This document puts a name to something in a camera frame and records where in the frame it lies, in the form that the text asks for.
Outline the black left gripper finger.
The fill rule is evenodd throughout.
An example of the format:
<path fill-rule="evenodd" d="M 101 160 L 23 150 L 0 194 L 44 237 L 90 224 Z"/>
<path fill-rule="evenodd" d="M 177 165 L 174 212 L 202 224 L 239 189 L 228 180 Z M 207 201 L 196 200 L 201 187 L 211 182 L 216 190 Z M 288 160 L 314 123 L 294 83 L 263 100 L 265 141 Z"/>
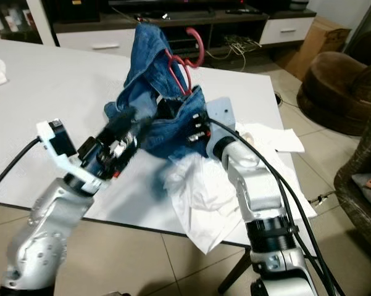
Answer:
<path fill-rule="evenodd" d="M 140 126 L 136 121 L 136 111 L 122 111 L 109 119 L 108 124 L 101 130 L 101 138 L 125 138 L 131 135 L 136 138 L 140 134 Z"/>
<path fill-rule="evenodd" d="M 132 144 L 137 149 L 142 149 L 152 125 L 153 120 L 132 120 L 128 130 L 128 144 Z"/>

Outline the blue denim garment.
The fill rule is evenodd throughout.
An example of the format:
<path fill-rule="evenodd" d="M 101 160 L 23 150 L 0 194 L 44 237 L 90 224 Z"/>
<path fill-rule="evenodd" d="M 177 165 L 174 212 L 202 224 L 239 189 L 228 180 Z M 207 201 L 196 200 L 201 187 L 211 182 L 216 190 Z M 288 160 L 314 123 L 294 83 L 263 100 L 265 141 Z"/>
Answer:
<path fill-rule="evenodd" d="M 169 59 L 168 41 L 160 27 L 140 23 L 135 27 L 130 68 L 123 90 L 114 101 L 104 105 L 111 120 L 129 107 L 135 108 L 135 119 L 153 118 L 148 134 L 140 141 L 147 153 L 157 158 L 179 160 L 189 154 L 208 158 L 208 138 L 189 141 L 199 132 L 194 116 L 207 111 L 202 89 L 193 86 L 186 96 L 186 78 Z"/>

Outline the white printed t-shirt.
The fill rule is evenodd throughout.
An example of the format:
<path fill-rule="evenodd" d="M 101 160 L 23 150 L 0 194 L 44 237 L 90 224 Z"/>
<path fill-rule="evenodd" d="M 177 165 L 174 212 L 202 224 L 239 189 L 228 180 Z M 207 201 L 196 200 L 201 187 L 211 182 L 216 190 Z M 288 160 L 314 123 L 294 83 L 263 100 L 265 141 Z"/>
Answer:
<path fill-rule="evenodd" d="M 186 155 L 163 174 L 178 220 L 205 254 L 240 222 L 316 215 L 298 187 L 286 188 L 296 174 L 278 155 L 305 150 L 293 129 L 250 123 L 230 132 L 217 142 L 213 155 Z"/>

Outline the red plastic hanger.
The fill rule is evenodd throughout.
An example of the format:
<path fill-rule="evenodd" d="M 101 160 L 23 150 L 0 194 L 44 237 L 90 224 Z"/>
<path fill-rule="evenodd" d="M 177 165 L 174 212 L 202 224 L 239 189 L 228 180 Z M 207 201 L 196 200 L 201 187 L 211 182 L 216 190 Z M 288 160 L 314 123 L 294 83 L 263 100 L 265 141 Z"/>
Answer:
<path fill-rule="evenodd" d="M 188 34 L 188 36 L 192 36 L 196 40 L 197 49 L 199 50 L 197 61 L 192 62 L 189 59 L 182 59 L 182 57 L 172 54 L 169 49 L 165 49 L 164 52 L 165 52 L 165 55 L 169 59 L 168 65 L 167 65 L 168 71 L 175 79 L 177 87 L 181 91 L 182 95 L 190 96 L 191 93 L 193 93 L 193 91 L 191 90 L 191 87 L 190 87 L 190 85 L 192 85 L 191 84 L 192 81 L 191 81 L 191 75 L 189 73 L 188 68 L 193 68 L 195 70 L 196 68 L 200 67 L 200 65 L 202 65 L 204 61 L 206 50 L 204 48 L 202 38 L 199 32 L 195 28 L 187 27 L 185 28 L 185 31 Z M 186 83 L 182 83 L 180 79 L 178 78 L 177 74 L 175 73 L 174 67 L 173 67 L 174 62 L 177 62 L 178 64 L 182 65 L 183 71 L 185 71 L 185 75 L 187 77 Z"/>

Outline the grey folding table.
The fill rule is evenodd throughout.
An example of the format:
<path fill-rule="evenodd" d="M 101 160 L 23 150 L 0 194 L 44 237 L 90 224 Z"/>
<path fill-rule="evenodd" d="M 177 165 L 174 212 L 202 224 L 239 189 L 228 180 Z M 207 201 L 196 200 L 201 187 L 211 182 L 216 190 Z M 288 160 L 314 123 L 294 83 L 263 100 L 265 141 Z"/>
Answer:
<path fill-rule="evenodd" d="M 0 40 L 8 82 L 0 86 L 0 172 L 38 134 L 36 124 L 59 119 L 75 146 L 106 124 L 128 73 L 128 57 Z M 195 68 L 193 81 L 207 101 L 227 97 L 238 122 L 282 128 L 272 81 L 265 75 Z M 158 175 L 166 166 L 138 152 L 109 187 L 95 195 L 85 220 L 69 239 L 56 278 L 56 296 L 177 294 L 165 248 L 183 235 Z"/>

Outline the dark TV stand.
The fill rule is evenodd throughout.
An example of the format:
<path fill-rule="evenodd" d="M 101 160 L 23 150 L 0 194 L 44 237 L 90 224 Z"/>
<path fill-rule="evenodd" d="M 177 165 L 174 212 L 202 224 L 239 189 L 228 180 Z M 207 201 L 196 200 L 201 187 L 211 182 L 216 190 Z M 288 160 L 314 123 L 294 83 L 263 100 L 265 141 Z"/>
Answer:
<path fill-rule="evenodd" d="M 98 22 L 62 23 L 52 0 L 59 47 L 129 56 L 139 23 L 160 27 L 178 56 L 194 57 L 195 28 L 213 56 L 302 43 L 316 13 L 301 0 L 98 0 Z"/>

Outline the black speaker box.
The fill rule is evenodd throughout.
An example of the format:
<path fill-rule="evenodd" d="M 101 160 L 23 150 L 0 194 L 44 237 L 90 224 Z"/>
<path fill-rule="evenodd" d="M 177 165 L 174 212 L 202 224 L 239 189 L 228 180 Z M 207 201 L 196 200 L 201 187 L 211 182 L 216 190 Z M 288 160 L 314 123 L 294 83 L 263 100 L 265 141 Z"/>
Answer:
<path fill-rule="evenodd" d="M 62 23 L 98 22 L 98 0 L 52 0 L 56 17 Z"/>

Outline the white glass door cabinet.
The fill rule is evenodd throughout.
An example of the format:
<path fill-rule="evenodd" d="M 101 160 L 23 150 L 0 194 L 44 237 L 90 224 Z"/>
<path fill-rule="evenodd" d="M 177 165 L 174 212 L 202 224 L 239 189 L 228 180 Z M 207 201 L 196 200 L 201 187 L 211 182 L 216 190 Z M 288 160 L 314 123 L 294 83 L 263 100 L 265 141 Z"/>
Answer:
<path fill-rule="evenodd" d="M 55 47 L 44 0 L 0 0 L 0 39 Z"/>

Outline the brown round pouf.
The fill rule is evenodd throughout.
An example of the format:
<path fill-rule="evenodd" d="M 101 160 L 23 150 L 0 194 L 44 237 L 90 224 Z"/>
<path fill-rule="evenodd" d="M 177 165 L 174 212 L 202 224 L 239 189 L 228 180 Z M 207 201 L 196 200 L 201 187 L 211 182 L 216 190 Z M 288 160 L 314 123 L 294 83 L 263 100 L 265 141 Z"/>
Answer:
<path fill-rule="evenodd" d="M 371 64 L 341 52 L 315 57 L 296 94 L 301 112 L 327 129 L 361 136 L 371 119 Z"/>

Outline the brown cardboard box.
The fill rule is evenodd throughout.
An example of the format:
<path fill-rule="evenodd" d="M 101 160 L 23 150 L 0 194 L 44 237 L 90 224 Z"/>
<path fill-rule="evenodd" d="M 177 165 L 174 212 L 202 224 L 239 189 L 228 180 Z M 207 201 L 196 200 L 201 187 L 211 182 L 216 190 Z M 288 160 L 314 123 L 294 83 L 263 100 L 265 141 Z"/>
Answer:
<path fill-rule="evenodd" d="M 300 47 L 298 49 L 281 48 L 273 51 L 273 61 L 301 80 L 318 54 L 327 51 L 340 51 L 349 34 L 351 34 L 350 28 L 318 16 Z"/>

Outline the dark wicker chair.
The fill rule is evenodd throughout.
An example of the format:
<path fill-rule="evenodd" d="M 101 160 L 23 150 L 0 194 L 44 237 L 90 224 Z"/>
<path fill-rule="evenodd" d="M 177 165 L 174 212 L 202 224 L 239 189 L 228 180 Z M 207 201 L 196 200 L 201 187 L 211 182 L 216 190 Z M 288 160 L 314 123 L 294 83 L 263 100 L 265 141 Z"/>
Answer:
<path fill-rule="evenodd" d="M 355 175 L 371 175 L 371 117 L 354 153 L 340 167 L 333 181 L 341 208 L 371 243 L 371 200 L 361 189 L 363 185 L 357 185 L 352 179 Z"/>

